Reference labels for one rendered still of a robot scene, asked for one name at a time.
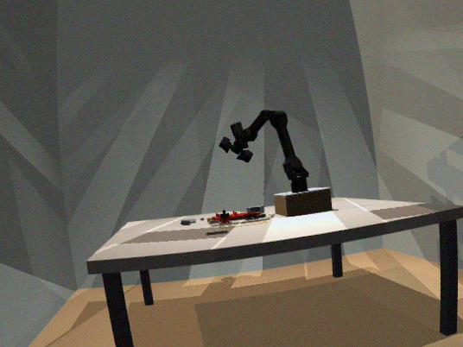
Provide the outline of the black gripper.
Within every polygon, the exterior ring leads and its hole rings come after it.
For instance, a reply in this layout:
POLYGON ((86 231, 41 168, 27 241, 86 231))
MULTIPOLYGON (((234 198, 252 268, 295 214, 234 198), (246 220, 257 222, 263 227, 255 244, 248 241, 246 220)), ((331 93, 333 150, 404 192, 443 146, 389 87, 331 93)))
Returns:
POLYGON ((219 146, 226 152, 228 153, 229 149, 234 152, 235 154, 240 155, 237 157, 238 160, 242 160, 245 162, 249 162, 251 160, 251 157, 253 156, 253 153, 250 150, 243 150, 242 148, 237 148, 235 146, 235 143, 232 145, 230 142, 230 139, 227 137, 223 137, 222 141, 220 142, 219 146))

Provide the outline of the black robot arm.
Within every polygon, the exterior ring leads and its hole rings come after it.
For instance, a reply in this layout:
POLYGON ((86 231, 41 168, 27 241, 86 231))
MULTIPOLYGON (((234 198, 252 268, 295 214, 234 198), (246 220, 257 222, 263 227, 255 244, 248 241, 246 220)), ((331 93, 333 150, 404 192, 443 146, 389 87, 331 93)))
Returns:
POLYGON ((287 113, 284 110, 261 110, 260 115, 257 117, 254 123, 250 127, 243 129, 241 122, 237 122, 231 125, 231 131, 235 136, 235 146, 237 148, 248 148, 248 142, 255 141, 257 138, 257 132, 270 121, 271 126, 276 130, 279 141, 282 146, 282 151, 285 157, 283 163, 283 170, 291 180, 292 193, 308 192, 307 189, 307 177, 308 171, 302 165, 301 160, 295 155, 295 151, 292 142, 289 138, 287 130, 287 113), (301 176, 301 177, 296 177, 301 176))

